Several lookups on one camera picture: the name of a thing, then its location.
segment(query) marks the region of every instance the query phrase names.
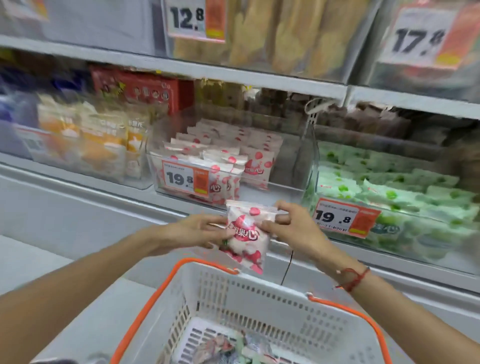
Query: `label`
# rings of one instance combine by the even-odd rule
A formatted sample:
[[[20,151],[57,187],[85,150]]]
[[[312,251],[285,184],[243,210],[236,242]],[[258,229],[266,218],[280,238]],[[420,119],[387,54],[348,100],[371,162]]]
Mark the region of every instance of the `label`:
[[[365,239],[380,214],[380,210],[320,198],[313,219],[322,229]]]
[[[20,125],[16,125],[15,130],[31,154],[50,155],[46,145],[50,133]]]
[[[444,68],[438,58],[457,14],[456,10],[423,7],[401,9],[379,61]]]
[[[3,0],[3,5],[9,16],[48,21],[44,0]]]
[[[165,0],[171,37],[225,42],[225,0]]]
[[[162,161],[162,164],[167,187],[201,197],[208,196],[209,172],[207,170],[165,160]]]

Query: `white floor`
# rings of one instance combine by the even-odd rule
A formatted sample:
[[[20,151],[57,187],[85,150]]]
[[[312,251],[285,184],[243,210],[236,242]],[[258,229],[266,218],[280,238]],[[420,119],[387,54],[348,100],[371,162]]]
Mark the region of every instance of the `white floor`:
[[[0,235],[0,294],[71,260]],[[155,290],[120,279],[86,308],[36,359],[74,359],[113,354],[128,327]]]

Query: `hand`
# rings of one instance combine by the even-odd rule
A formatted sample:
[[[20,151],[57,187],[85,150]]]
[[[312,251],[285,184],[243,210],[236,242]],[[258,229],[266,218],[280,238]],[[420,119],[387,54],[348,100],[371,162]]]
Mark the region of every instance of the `hand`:
[[[202,246],[209,248],[211,243],[221,245],[235,232],[213,226],[227,224],[227,217],[220,215],[190,215],[167,225],[153,225],[137,234],[149,245],[149,256],[163,255],[177,248]]]
[[[352,264],[351,258],[328,240],[307,209],[285,201],[278,201],[275,206],[288,214],[277,215],[275,222],[264,221],[263,230],[278,236],[295,252],[307,255],[331,277],[344,265]]]

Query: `shopping basket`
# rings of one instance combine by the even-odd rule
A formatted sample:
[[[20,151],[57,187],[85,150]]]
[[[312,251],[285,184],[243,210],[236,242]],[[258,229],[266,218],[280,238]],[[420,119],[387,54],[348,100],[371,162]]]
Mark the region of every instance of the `shopping basket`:
[[[196,346],[239,331],[269,340],[279,364],[391,364],[367,315],[197,258],[179,261],[111,364],[192,364]]]

